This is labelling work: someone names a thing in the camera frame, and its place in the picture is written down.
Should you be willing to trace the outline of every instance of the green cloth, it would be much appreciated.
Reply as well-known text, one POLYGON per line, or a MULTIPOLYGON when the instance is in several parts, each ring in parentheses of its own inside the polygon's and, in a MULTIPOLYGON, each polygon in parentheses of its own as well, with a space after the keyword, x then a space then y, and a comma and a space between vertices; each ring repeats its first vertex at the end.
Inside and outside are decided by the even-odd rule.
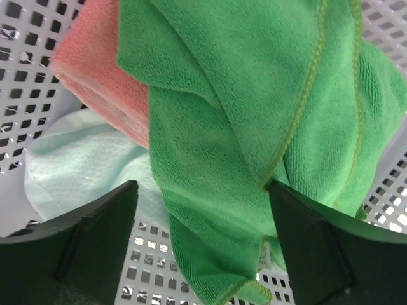
POLYGON ((354 216, 406 109, 402 75, 362 41, 359 0, 121 0, 119 20, 180 270, 205 304, 270 302, 263 242, 284 260, 265 186, 354 216))

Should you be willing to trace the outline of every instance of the white plastic basket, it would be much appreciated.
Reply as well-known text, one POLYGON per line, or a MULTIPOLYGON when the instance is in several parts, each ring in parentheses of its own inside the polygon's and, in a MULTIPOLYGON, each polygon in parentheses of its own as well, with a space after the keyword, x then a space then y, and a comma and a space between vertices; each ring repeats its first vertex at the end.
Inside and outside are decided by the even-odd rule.
MULTIPOLYGON (((0 236, 40 220, 24 195, 24 150, 80 101, 48 70, 49 58, 85 0, 0 0, 0 236)), ((407 73, 407 0, 363 1, 364 37, 407 73)), ((407 120, 384 152, 365 204, 368 221, 407 233, 407 120)), ((142 215, 128 244, 116 305, 192 305, 200 301, 178 270, 168 232, 142 215)), ((294 304, 286 274, 258 275, 273 304, 294 304)), ((249 305, 234 299, 235 305, 249 305)))

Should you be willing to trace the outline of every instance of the pink towel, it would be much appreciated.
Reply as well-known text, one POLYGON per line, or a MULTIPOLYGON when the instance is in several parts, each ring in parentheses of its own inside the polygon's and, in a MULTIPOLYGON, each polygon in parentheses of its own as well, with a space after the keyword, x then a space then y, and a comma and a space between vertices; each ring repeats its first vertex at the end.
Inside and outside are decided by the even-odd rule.
POLYGON ((147 87, 116 65, 118 0, 88 0, 51 70, 85 105, 148 148, 147 87))

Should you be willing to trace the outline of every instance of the towel fold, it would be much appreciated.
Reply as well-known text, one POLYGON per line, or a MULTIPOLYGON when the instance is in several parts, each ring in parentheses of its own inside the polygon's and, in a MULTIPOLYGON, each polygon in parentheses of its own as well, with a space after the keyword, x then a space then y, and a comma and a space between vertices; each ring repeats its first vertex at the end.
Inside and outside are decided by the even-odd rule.
POLYGON ((32 142, 25 158, 25 192, 44 220, 136 180, 137 213, 162 229, 169 228, 168 211, 153 180, 148 151, 91 109, 60 118, 32 142))
POLYGON ((116 65, 118 0, 88 0, 50 65, 85 105, 148 147, 147 88, 116 65))
POLYGON ((120 1, 118 64, 149 86, 153 175, 204 304, 270 302, 270 181, 361 206, 406 110, 402 75, 361 33, 359 0, 120 1))

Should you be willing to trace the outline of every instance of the green towel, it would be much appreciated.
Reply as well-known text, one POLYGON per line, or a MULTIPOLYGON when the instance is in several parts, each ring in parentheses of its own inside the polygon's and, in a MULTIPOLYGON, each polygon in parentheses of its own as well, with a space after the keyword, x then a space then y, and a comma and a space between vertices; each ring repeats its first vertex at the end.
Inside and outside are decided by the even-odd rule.
POLYGON ((284 260, 265 186, 354 216, 406 109, 402 75, 362 41, 360 0, 121 0, 119 19, 180 270, 205 304, 270 302, 264 241, 284 260))

